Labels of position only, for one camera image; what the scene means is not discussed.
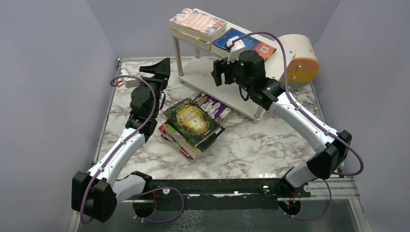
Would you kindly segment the white two-tier shelf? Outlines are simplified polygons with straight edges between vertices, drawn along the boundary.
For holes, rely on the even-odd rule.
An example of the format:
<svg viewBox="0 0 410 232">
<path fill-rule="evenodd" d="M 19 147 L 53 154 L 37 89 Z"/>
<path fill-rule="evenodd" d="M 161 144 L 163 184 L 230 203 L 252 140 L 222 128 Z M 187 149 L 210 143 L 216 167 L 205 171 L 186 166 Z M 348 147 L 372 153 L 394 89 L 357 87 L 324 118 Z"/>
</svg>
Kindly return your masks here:
<svg viewBox="0 0 410 232">
<path fill-rule="evenodd" d="M 253 35 L 253 38 L 258 39 L 272 47 L 275 47 L 276 52 L 265 62 L 266 76 L 279 80 L 284 73 L 283 55 L 279 44 L 274 39 L 265 38 L 262 35 Z M 226 104 L 230 108 L 238 111 L 240 114 L 250 118 L 253 124 L 257 124 L 266 110 L 254 103 L 252 100 L 244 101 L 239 92 L 239 86 L 236 83 L 225 84 L 224 74 L 221 75 L 221 85 L 216 86 L 215 79 L 212 77 L 214 60 L 200 56 L 201 51 L 206 51 L 204 48 L 195 47 L 195 58 L 183 66 L 181 61 L 180 41 L 185 41 L 191 45 L 193 42 L 188 41 L 181 36 L 173 36 L 176 61 L 178 66 L 178 78 L 180 83 L 186 83 L 206 94 L 214 97 L 220 102 Z"/>
</svg>

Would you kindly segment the blue orange sunset book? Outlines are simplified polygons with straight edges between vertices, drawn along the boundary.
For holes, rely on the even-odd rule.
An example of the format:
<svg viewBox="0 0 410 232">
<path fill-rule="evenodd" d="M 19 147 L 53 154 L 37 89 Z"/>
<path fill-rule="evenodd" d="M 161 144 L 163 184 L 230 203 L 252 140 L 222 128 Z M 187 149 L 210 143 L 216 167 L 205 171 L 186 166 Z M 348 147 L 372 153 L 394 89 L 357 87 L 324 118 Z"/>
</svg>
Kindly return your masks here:
<svg viewBox="0 0 410 232">
<path fill-rule="evenodd" d="M 226 48 L 226 43 L 228 42 L 228 40 L 235 36 L 240 37 L 243 35 L 245 35 L 245 33 L 235 28 L 230 28 L 220 38 L 216 39 L 212 44 L 213 46 L 224 52 L 226 56 L 228 56 L 229 51 Z M 258 39 L 255 39 L 251 36 L 242 39 L 242 41 L 245 45 L 245 51 L 254 50 L 261 57 L 263 57 L 264 60 L 269 59 L 277 50 L 275 47 L 266 44 Z"/>
</svg>

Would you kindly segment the green 104-storey treehouse book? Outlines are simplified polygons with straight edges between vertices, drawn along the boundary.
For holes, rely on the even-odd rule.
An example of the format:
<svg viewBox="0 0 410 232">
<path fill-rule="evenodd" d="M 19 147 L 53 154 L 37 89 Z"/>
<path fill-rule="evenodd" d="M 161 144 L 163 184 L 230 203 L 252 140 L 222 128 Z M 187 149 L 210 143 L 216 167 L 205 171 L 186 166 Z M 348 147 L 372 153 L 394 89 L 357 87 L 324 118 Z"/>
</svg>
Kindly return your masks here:
<svg viewBox="0 0 410 232">
<path fill-rule="evenodd" d="M 191 45 L 193 45 L 193 46 L 195 46 L 195 47 L 197 47 L 201 50 L 205 50 L 205 51 L 210 51 L 211 50 L 211 43 L 210 42 L 204 42 L 200 39 L 197 39 L 193 36 L 187 35 L 183 32 L 180 32 L 180 31 L 172 29 L 172 28 L 169 28 L 169 31 L 170 31 L 170 34 L 173 37 L 175 37 L 177 39 L 181 39 L 181 40 L 183 40 L 183 41 L 185 41 L 185 42 L 187 42 L 187 43 L 189 43 L 189 44 L 191 44 Z"/>
</svg>

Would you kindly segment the purple cartoon book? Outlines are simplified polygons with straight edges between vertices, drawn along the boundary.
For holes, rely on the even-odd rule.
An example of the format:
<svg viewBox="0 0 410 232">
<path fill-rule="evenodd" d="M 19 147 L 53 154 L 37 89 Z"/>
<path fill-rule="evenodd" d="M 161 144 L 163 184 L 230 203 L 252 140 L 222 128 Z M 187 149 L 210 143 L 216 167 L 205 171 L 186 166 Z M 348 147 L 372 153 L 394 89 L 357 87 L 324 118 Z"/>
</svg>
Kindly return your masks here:
<svg viewBox="0 0 410 232">
<path fill-rule="evenodd" d="M 193 98 L 193 101 L 219 124 L 232 112 L 228 106 L 204 92 Z"/>
</svg>

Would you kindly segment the pink floral book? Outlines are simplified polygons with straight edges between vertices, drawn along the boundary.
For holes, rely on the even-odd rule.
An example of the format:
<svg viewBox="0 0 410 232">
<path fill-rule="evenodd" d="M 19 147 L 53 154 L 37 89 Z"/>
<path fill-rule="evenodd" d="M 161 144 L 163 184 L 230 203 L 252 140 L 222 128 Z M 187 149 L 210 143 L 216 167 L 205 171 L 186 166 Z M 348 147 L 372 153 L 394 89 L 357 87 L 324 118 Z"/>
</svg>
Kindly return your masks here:
<svg viewBox="0 0 410 232">
<path fill-rule="evenodd" d="M 226 26 L 226 21 L 191 8 L 184 8 L 169 20 L 170 29 L 205 43 L 210 43 L 219 37 Z"/>
</svg>

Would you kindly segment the dark green forest book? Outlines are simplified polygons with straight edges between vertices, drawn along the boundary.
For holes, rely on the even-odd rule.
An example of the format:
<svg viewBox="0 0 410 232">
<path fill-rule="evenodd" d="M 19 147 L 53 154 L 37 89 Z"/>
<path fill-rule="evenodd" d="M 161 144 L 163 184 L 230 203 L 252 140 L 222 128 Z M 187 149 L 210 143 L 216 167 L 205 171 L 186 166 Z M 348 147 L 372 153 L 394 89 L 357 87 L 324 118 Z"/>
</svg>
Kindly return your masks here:
<svg viewBox="0 0 410 232">
<path fill-rule="evenodd" d="M 191 98 L 179 101 L 163 113 L 167 123 L 202 152 L 207 151 L 225 131 Z"/>
</svg>

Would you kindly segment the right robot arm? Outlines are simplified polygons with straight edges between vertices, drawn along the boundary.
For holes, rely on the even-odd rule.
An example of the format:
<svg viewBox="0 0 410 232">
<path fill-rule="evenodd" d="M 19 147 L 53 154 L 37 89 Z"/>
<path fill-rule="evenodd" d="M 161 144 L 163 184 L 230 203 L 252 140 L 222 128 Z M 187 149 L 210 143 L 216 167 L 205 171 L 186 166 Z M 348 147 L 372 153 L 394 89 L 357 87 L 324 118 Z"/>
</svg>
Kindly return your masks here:
<svg viewBox="0 0 410 232">
<path fill-rule="evenodd" d="M 290 195 L 305 183 L 328 179 L 346 158 L 351 134 L 329 127 L 305 107 L 298 104 L 285 86 L 266 77 L 263 58 L 255 51 L 243 51 L 236 61 L 227 58 L 213 62 L 211 72 L 216 86 L 236 83 L 260 107 L 288 123 L 313 148 L 315 155 L 307 162 L 291 168 L 275 186 L 276 191 Z"/>
</svg>

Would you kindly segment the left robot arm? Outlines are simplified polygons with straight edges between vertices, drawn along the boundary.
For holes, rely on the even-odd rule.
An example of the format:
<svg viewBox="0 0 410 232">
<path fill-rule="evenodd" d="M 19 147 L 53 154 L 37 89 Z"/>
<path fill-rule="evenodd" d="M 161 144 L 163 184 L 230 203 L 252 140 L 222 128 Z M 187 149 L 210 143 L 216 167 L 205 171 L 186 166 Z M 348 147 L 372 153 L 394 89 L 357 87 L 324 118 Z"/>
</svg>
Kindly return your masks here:
<svg viewBox="0 0 410 232">
<path fill-rule="evenodd" d="M 151 137 L 157 116 L 163 107 L 161 95 L 168 85 L 171 60 L 164 58 L 140 72 L 151 77 L 135 77 L 139 81 L 131 94 L 130 116 L 120 138 L 108 153 L 87 172 L 77 172 L 72 178 L 71 208 L 79 212 L 80 222 L 106 222 L 116 206 L 129 197 L 140 194 L 151 176 L 138 171 L 118 180 L 125 164 Z"/>
</svg>

